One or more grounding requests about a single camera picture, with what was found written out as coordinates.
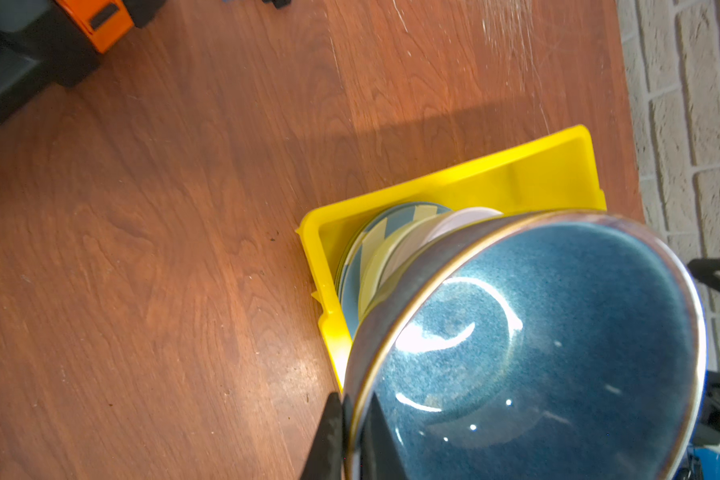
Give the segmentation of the dark blue ceramic bowl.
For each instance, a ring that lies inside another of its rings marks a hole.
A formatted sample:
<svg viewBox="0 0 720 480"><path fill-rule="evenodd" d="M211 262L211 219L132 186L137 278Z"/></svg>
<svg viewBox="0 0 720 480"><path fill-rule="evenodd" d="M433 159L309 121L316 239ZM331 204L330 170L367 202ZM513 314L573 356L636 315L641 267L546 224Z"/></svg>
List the dark blue ceramic bowl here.
<svg viewBox="0 0 720 480"><path fill-rule="evenodd" d="M408 479L668 479L701 403L703 309L647 227L475 222L379 287L344 382L345 472L376 394Z"/></svg>

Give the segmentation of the light green bowl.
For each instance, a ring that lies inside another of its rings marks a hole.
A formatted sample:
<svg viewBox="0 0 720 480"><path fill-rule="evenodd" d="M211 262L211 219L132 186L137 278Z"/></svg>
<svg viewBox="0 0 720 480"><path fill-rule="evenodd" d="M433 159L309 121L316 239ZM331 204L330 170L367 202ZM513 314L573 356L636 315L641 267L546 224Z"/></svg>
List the light green bowl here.
<svg viewBox="0 0 720 480"><path fill-rule="evenodd" d="M398 246L398 244L402 241L403 236L405 234L411 232L414 227L420 226L424 221L425 220L415 221L414 223L401 228L400 230L395 232L393 235L389 236L378 247L378 249L376 250L375 254L371 258L371 260L367 264L367 266L363 268L362 278L361 278L361 283L360 283L359 304L358 304L359 324L362 323L362 321L366 315L366 310L370 306L373 297L375 296L376 292L378 291L378 289L380 287L380 286L378 286L378 284L379 284L381 275L383 273L383 270L385 268L387 261L392 256L393 251Z"/></svg>

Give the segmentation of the translucent purple bowl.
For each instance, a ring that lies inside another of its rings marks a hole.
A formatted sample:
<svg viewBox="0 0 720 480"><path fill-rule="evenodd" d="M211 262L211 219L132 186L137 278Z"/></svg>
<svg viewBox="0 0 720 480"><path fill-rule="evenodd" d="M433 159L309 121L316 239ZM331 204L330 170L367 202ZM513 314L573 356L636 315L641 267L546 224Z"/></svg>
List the translucent purple bowl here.
<svg viewBox="0 0 720 480"><path fill-rule="evenodd" d="M502 216L503 213L488 207L471 207L451 211L425 220L403 236L387 261L378 286L381 286L409 257L426 244L463 226L477 221Z"/></svg>

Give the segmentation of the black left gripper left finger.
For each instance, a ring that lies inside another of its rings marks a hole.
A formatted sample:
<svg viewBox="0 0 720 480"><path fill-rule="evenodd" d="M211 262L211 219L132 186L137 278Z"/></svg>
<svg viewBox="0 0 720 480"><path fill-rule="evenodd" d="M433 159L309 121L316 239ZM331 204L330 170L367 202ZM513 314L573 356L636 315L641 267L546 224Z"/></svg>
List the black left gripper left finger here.
<svg viewBox="0 0 720 480"><path fill-rule="evenodd" d="M341 480L344 461L343 407L338 392L328 395L301 480Z"/></svg>

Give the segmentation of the yellow plastic bin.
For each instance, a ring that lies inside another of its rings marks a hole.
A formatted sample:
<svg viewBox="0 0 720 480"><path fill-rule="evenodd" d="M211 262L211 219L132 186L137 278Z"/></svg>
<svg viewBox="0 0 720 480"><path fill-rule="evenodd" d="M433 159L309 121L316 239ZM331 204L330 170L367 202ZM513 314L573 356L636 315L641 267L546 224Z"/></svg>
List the yellow plastic bin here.
<svg viewBox="0 0 720 480"><path fill-rule="evenodd" d="M336 291L345 252L380 212L409 202L436 203L454 210L483 206L508 215L607 208L591 135L578 125L310 211L296 232L315 285L313 296L322 307L318 328L339 384L344 382L352 346Z"/></svg>

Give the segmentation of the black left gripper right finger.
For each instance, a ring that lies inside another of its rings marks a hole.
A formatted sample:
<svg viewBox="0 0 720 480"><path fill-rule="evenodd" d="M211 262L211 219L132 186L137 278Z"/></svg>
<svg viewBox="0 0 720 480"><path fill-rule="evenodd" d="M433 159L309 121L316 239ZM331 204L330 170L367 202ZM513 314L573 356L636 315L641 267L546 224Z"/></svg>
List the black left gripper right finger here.
<svg viewBox="0 0 720 480"><path fill-rule="evenodd" d="M376 394L371 397L360 437L360 478L408 479Z"/></svg>

